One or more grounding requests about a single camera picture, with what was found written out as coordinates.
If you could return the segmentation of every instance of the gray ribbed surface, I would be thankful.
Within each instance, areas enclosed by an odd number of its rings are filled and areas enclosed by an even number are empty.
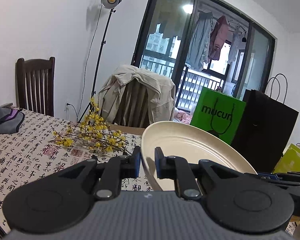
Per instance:
[[[11,231],[5,240],[262,240],[293,239],[280,231],[267,236],[234,233],[214,223],[195,202],[170,192],[122,191],[110,201],[97,202],[81,223],[50,235]]]

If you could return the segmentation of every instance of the table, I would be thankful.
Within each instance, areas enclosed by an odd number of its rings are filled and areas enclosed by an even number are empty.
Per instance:
[[[23,110],[25,119],[18,133],[0,134],[0,226],[9,232],[5,217],[2,213],[2,203],[5,196],[17,187],[31,181],[43,178],[66,167],[89,159],[92,152],[84,147],[74,146],[64,148],[50,142],[53,138],[52,127],[61,131],[67,127],[69,121],[58,119],[28,110]],[[130,152],[141,143],[142,128],[121,129],[129,142]],[[98,162],[107,162],[111,157],[121,155],[111,152],[98,155]],[[142,165],[137,179],[122,180],[122,190],[150,191],[152,190],[146,179]]]

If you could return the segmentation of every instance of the balcony railing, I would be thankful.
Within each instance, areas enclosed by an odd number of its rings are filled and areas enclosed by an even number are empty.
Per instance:
[[[175,59],[173,58],[165,60],[154,58],[150,55],[143,55],[140,67],[171,78],[174,62]],[[189,69],[189,67],[185,65],[176,94],[177,108],[190,111],[192,106],[197,104],[203,87],[216,90],[217,87],[222,87],[223,83],[224,80],[220,78]]]

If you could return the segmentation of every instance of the white logo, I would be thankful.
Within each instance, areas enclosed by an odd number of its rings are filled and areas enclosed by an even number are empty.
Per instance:
[[[147,195],[144,195],[145,198],[151,198],[152,194],[148,193]]]

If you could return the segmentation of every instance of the pink blanket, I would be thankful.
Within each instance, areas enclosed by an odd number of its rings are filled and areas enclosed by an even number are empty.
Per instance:
[[[175,108],[174,110],[174,117],[185,124],[190,124],[192,119],[192,115],[189,115],[185,111],[179,110],[177,108]]]

